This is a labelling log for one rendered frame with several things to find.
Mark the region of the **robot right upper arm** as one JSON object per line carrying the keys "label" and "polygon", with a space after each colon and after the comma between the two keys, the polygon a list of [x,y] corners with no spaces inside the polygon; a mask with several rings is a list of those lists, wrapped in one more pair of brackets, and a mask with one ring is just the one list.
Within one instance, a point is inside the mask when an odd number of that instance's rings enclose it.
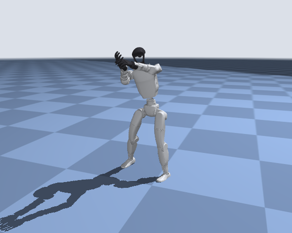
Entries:
{"label": "robot right upper arm", "polygon": [[132,70],[128,70],[128,79],[126,81],[123,81],[123,80],[121,81],[121,83],[123,85],[129,84],[130,83],[130,80],[134,79],[132,73],[133,73]]}

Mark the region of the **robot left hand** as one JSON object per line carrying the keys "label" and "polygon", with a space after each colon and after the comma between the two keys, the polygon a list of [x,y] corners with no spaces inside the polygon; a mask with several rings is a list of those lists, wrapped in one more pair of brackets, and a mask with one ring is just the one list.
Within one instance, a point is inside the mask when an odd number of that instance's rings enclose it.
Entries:
{"label": "robot left hand", "polygon": [[130,68],[132,68],[132,69],[137,69],[138,68],[138,66],[137,65],[135,65],[135,63],[133,62],[133,61],[128,61],[128,60],[125,60],[125,59],[122,59],[122,60],[120,60],[120,59],[118,59],[118,60],[116,60],[115,61],[115,63],[116,63],[116,65],[117,66],[119,66],[120,64],[122,64],[121,66],[120,66],[120,68],[122,67],[122,66],[129,66]]}

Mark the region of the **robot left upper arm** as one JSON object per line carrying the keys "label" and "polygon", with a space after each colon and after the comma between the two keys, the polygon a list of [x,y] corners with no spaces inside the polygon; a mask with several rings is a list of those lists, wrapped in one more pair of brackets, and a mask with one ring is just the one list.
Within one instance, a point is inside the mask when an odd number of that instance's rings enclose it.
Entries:
{"label": "robot left upper arm", "polygon": [[162,71],[162,68],[161,68],[161,66],[159,65],[159,64],[156,64],[156,65],[154,65],[156,68],[154,68],[154,67],[151,67],[150,68],[150,71],[148,72],[149,74],[151,74],[151,75],[154,75],[154,74],[158,74],[158,73],[160,73],[161,71]]}

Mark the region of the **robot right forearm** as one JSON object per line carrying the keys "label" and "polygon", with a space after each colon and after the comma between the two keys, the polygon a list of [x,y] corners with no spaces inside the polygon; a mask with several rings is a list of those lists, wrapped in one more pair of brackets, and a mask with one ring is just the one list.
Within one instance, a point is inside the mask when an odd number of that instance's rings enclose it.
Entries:
{"label": "robot right forearm", "polygon": [[[128,66],[126,66],[128,68]],[[128,79],[128,69],[124,71],[123,69],[120,69],[121,75],[120,75],[120,81],[126,81]]]}

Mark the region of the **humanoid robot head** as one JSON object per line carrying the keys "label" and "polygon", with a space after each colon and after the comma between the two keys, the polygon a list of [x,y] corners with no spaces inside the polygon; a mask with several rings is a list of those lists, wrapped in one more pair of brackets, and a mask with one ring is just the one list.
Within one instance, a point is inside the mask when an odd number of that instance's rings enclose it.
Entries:
{"label": "humanoid robot head", "polygon": [[136,61],[135,57],[142,57],[143,56],[143,61],[139,62],[139,63],[145,64],[145,62],[144,62],[145,50],[143,48],[141,48],[141,47],[135,48],[132,52],[132,56],[133,56],[136,63],[138,63],[138,62]]}

